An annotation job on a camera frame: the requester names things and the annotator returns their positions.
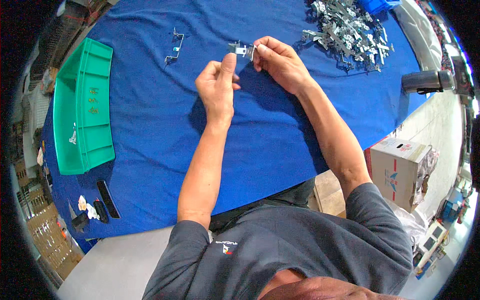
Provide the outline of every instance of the green plastic tray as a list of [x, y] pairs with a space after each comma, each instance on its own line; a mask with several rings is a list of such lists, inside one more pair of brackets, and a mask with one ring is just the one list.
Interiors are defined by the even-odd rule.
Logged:
[[57, 74], [53, 136], [62, 175], [83, 174], [115, 158], [108, 97], [112, 52], [86, 38]]

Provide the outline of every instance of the table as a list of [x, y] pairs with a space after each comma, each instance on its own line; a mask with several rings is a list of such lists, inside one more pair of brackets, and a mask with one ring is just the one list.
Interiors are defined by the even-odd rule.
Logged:
[[[227, 44], [271, 35], [298, 45], [303, 29], [315, 30], [303, 1], [120, 1], [88, 37], [113, 48], [110, 119], [116, 159], [83, 175], [62, 176], [56, 163], [52, 105], [44, 125], [53, 199], [78, 239], [143, 232], [176, 222], [177, 197], [205, 125], [194, 80], [210, 60], [221, 60]], [[395, 129], [426, 101], [401, 93], [401, 75], [418, 72], [412, 49], [389, 14], [380, 16], [395, 52], [381, 73], [346, 74], [319, 47], [299, 55], [322, 86], [362, 148]], [[173, 28], [185, 34], [179, 58], [172, 55]], [[251, 203], [327, 170], [315, 134], [293, 95], [247, 58], [238, 57], [241, 90], [228, 132], [222, 182], [214, 214]], [[79, 214], [78, 197], [92, 203], [104, 179], [121, 219], [91, 220], [83, 234], [71, 227], [68, 203]]]

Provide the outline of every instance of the t-shirt logo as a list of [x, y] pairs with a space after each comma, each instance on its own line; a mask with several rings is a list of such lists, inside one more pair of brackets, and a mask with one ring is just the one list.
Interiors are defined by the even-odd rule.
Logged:
[[225, 254], [232, 254], [232, 252], [228, 252], [228, 249], [229, 249], [229, 248], [230, 248], [230, 247], [227, 247], [227, 246], [223, 245], [223, 253], [225, 253]]
[[222, 246], [223, 246], [222, 252], [224, 254], [232, 254], [232, 251], [228, 251], [230, 249], [230, 247], [225, 246], [225, 244], [227, 244], [227, 245], [237, 245], [237, 242], [229, 241], [229, 240], [216, 240], [215, 244], [222, 244]]

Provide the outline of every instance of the sleeve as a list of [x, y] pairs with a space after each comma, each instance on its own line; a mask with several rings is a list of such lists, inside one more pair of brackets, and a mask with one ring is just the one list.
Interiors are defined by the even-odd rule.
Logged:
[[402, 265], [412, 268], [412, 248], [408, 235], [376, 185], [370, 182], [359, 185], [350, 193], [345, 204], [347, 219], [375, 234], [403, 257]]
[[185, 298], [208, 244], [208, 233], [202, 225], [189, 220], [177, 223], [142, 299]]

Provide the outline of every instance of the man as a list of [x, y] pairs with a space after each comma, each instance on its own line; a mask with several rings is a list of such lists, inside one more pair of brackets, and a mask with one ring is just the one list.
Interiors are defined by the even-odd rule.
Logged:
[[[402, 289], [411, 247], [372, 183], [357, 139], [292, 47], [269, 36], [254, 44], [255, 69], [270, 73], [303, 106], [340, 181], [347, 219], [298, 207], [305, 207], [312, 180], [211, 217], [233, 91], [240, 89], [237, 58], [229, 53], [195, 81], [207, 123], [180, 191], [178, 223], [144, 299], [396, 299], [377, 293]], [[217, 234], [212, 243], [209, 228]]]

